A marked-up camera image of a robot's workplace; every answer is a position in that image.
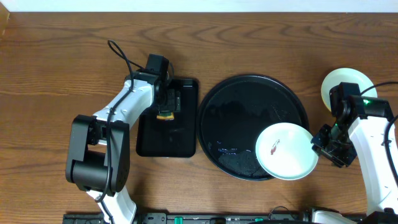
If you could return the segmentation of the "green yellow sponge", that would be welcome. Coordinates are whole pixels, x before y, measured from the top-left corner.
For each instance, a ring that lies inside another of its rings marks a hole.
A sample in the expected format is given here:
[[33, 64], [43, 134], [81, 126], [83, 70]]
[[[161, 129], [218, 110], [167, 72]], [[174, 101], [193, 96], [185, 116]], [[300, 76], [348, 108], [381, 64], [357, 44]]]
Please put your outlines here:
[[160, 113], [156, 116], [156, 118], [159, 120], [170, 121], [175, 119], [175, 116], [174, 112], [169, 112], [169, 113]]

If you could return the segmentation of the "light green plate front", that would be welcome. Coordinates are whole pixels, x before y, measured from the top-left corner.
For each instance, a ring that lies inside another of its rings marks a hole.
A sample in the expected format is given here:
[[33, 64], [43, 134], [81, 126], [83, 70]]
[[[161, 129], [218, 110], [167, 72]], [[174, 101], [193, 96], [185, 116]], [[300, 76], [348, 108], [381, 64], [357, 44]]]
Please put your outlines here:
[[319, 158], [312, 149], [312, 138], [309, 131], [297, 124], [273, 124], [257, 138], [258, 163], [275, 178], [302, 179], [314, 170]]

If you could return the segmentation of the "light green plate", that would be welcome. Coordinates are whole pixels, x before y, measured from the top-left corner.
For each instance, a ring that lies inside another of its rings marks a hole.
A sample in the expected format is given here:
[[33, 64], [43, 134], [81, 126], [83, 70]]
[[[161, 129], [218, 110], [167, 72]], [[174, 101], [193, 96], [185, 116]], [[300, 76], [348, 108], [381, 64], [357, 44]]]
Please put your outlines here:
[[341, 82], [357, 83], [360, 91], [373, 86], [373, 82], [362, 72], [353, 68], [338, 68], [330, 72], [321, 85], [321, 96], [326, 108], [331, 111], [330, 90]]
[[275, 178], [302, 179], [314, 170], [319, 158], [312, 149], [312, 138], [309, 131], [297, 124], [273, 124], [257, 138], [258, 163]]

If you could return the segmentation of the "yellow plate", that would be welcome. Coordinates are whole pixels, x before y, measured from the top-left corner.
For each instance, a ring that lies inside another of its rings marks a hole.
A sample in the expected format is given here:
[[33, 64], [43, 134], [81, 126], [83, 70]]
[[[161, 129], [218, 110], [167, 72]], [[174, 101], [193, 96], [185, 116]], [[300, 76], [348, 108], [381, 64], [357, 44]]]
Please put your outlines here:
[[325, 108], [326, 108], [329, 112], [331, 112], [329, 94], [321, 94], [321, 99], [322, 99], [322, 102], [323, 102], [323, 105], [325, 106]]

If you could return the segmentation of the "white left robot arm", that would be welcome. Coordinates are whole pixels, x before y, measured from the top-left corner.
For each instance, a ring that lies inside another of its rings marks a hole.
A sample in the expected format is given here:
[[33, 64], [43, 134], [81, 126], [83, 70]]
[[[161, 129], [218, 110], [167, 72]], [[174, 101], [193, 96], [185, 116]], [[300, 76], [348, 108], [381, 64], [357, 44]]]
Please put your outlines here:
[[132, 72], [115, 98], [91, 116], [72, 122], [65, 177], [100, 207], [106, 223], [132, 223], [137, 206], [126, 181], [130, 169], [129, 133], [145, 110], [173, 113], [179, 95], [167, 73]]

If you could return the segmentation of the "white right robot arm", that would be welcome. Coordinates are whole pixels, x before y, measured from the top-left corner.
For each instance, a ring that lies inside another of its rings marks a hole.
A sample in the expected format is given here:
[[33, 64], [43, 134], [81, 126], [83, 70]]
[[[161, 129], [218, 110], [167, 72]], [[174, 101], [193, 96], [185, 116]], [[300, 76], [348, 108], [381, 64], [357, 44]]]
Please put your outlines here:
[[336, 121], [324, 125], [313, 137], [312, 149], [337, 167], [357, 158], [366, 196], [363, 223], [397, 223], [397, 145], [394, 122], [386, 100], [359, 95], [332, 96], [330, 108]]

